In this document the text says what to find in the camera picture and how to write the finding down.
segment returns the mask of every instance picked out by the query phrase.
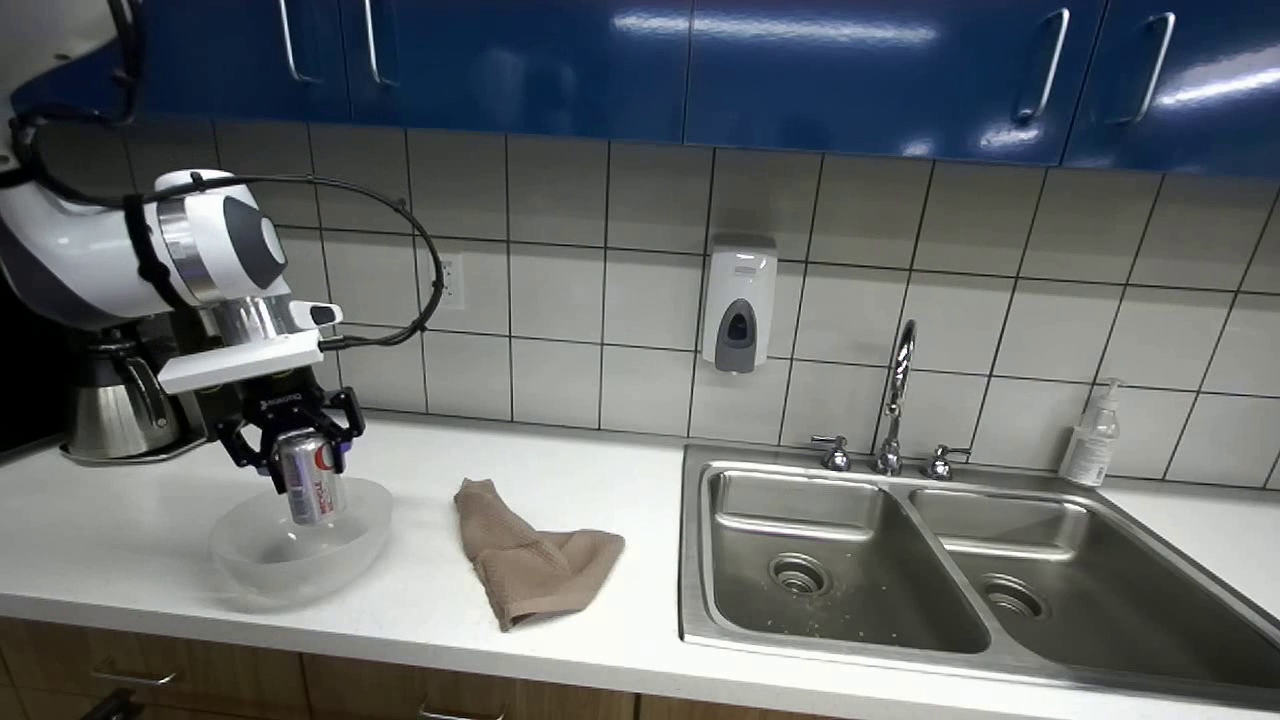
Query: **brown cloth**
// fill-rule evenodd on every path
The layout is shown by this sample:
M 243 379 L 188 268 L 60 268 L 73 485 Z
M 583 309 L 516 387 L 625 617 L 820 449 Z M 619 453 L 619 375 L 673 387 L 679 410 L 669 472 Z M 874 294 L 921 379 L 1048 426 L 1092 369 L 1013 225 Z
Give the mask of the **brown cloth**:
M 454 497 L 463 550 L 510 630 L 532 617 L 579 612 L 595 598 L 625 538 L 612 533 L 537 533 L 494 489 L 463 479 Z

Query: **faucet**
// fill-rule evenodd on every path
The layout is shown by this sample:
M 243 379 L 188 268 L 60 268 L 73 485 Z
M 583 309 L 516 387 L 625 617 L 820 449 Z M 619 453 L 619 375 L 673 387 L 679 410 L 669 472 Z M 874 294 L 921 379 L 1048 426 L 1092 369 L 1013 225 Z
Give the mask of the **faucet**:
M 918 347 L 918 319 L 905 324 L 891 355 L 890 355 L 890 395 L 884 395 L 884 432 L 874 449 L 874 467 L 898 475 L 905 467 L 900 432 L 905 432 L 905 395 Z

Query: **cabinet handle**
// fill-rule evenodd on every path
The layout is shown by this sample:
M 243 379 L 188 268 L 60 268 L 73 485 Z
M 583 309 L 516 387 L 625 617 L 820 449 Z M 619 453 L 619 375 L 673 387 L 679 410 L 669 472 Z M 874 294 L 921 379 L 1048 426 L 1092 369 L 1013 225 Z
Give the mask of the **cabinet handle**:
M 420 720 L 510 720 L 503 710 L 497 710 L 497 715 L 456 715 L 456 710 L 432 710 L 432 708 L 420 708 L 417 715 Z
M 375 51 L 375 28 L 372 28 L 372 0 L 365 0 L 365 56 L 372 83 L 398 83 L 383 74 L 381 51 Z
M 1160 13 L 1152 17 L 1160 24 L 1160 49 L 1157 49 L 1157 62 L 1152 62 L 1152 74 L 1150 74 L 1150 87 L 1144 87 L 1144 102 L 1126 116 L 1129 125 L 1144 119 L 1152 100 L 1157 100 L 1157 87 L 1160 87 L 1160 74 L 1164 74 L 1164 60 L 1167 60 L 1167 49 L 1173 49 L 1173 31 L 1176 31 L 1176 13 Z
M 1038 109 L 1019 112 L 1025 119 L 1042 119 L 1044 116 L 1044 109 L 1054 100 L 1054 87 L 1058 87 L 1058 70 L 1065 62 L 1070 36 L 1073 36 L 1073 9 L 1058 9 L 1054 17 L 1058 17 L 1054 56 L 1048 56 L 1048 66 L 1044 66 L 1044 78 L 1042 78 Z
M 288 0 L 277 0 L 277 13 L 279 13 L 279 42 L 285 42 L 285 66 L 296 83 L 315 83 L 315 74 L 306 74 L 296 66 L 296 51 L 294 51 L 294 21 L 288 21 Z
M 166 673 L 166 677 L 92 673 L 92 678 L 119 684 L 119 688 L 170 688 L 177 673 Z

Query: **blue cabinet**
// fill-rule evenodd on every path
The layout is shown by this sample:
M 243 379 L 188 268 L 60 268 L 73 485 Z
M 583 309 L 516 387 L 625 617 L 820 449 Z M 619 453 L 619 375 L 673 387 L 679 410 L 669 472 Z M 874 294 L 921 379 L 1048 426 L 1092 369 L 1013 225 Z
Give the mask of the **blue cabinet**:
M 338 0 L 149 0 L 144 112 L 350 116 Z
M 1280 177 L 1280 5 L 1114 5 L 1070 162 Z
M 1101 0 L 702 0 L 688 137 L 1058 162 Z
M 343 0 L 355 119 L 685 138 L 685 0 Z

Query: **double sink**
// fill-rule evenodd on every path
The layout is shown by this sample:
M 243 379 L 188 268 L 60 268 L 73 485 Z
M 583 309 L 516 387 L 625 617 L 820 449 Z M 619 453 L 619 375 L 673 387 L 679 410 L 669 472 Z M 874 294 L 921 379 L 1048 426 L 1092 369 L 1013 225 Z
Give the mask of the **double sink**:
M 685 641 L 1280 708 L 1280 629 L 1087 489 L 685 455 Z

